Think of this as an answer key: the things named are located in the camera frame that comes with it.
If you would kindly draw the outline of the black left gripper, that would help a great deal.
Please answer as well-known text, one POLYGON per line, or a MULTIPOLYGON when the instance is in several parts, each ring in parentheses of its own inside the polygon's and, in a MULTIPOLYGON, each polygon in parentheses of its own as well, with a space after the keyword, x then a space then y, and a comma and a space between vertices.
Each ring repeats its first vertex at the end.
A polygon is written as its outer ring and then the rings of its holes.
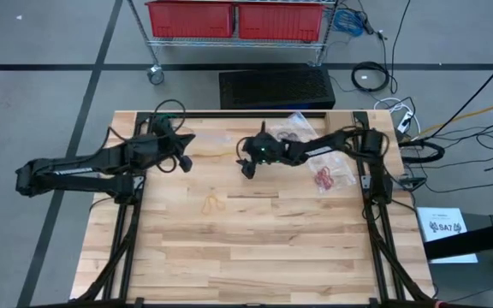
MULTIPOLYGON (((166 115, 151 115, 143 137, 143 160, 161 161, 172 149, 174 135, 172 121, 166 115)), ((181 151, 184 151, 194 139, 194 133, 175 135, 175 142, 181 151)))

